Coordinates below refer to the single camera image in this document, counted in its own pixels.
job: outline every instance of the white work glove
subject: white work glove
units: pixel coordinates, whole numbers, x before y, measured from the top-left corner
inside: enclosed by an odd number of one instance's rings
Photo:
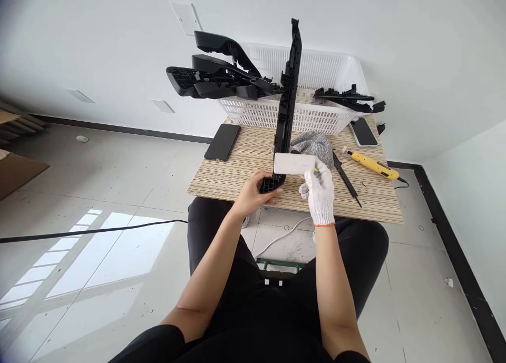
[[[318,226],[330,226],[334,221],[334,183],[328,167],[316,158],[318,172],[304,173],[309,188],[309,211],[313,223]]]

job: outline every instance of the white wall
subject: white wall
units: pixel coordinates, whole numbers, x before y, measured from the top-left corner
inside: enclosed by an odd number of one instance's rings
[[[506,335],[506,121],[423,164]]]
[[[2,0],[0,96],[41,114],[213,136],[221,108],[178,97],[164,72],[198,53],[169,1]],[[208,32],[289,45],[294,17],[305,48],[360,58],[387,102],[377,119],[391,160],[423,163],[506,119],[505,0],[180,1],[194,3]]]

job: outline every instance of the striped wooden tabletop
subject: striped wooden tabletop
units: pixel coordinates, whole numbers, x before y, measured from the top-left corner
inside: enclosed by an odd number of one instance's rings
[[[373,117],[367,116],[366,119],[376,138],[380,140]],[[232,121],[227,119],[225,123],[232,123]],[[203,160],[188,187],[188,194],[234,201],[244,181],[255,170],[273,169],[273,155],[270,148],[273,146],[275,130],[240,126],[241,132],[233,147],[230,159],[226,162]],[[327,138],[343,163],[343,169],[357,191],[358,199],[362,204],[362,208],[360,208],[356,200],[351,197],[341,176],[333,170],[336,196],[335,215],[378,222],[403,223],[393,182],[360,165],[349,155],[339,156],[343,146],[347,146],[351,151],[358,150],[349,127],[342,130],[339,135],[327,135]],[[360,153],[386,164],[381,141],[378,147],[361,149]],[[288,175],[283,184],[284,192],[278,197],[275,205],[269,206],[309,212],[307,200],[301,198],[298,192],[298,188],[303,182],[304,179],[299,176]]]

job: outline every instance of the black baseboard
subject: black baseboard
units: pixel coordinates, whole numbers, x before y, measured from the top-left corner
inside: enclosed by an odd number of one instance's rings
[[[399,169],[410,169],[415,170],[418,167],[420,167],[420,164],[413,164],[413,163],[403,163],[403,162],[392,162],[388,161],[386,162],[390,168],[399,168]]]
[[[492,314],[492,310],[483,296],[476,277],[469,266],[423,167],[416,168],[415,175],[490,356],[494,363],[504,362],[506,357],[506,340]]]
[[[33,114],[33,115],[35,117],[37,117],[38,119],[40,119],[41,121],[44,121],[47,123],[56,123],[56,124],[63,124],[63,125],[67,125],[67,126],[85,127],[87,129],[114,131],[114,132],[121,132],[121,133],[125,133],[125,134],[155,136],[157,138],[176,139],[176,140],[183,140],[183,141],[187,141],[187,142],[197,142],[197,143],[208,143],[209,144],[212,141],[212,138],[205,138],[203,136],[174,134],[174,133],[168,133],[168,132],[163,132],[163,131],[134,129],[132,127],[106,125],[103,123],[75,121],[75,120],[69,120],[69,119],[65,119],[65,118],[57,118],[57,117],[51,117],[51,116],[45,116],[45,115],[37,115],[37,114]]]

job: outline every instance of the white plastic basket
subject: white plastic basket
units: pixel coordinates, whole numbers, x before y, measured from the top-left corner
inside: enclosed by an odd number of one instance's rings
[[[279,83],[281,72],[289,60],[287,47],[260,44],[242,44],[260,73]],[[330,87],[340,92],[357,85],[357,92],[369,95],[360,61],[352,56],[303,50],[300,61],[298,90],[295,104],[293,131],[316,130],[337,135],[350,121],[366,113],[359,113],[334,102],[313,97],[315,90]],[[235,123],[275,129],[280,95],[263,97],[257,101],[239,97],[217,100]]]

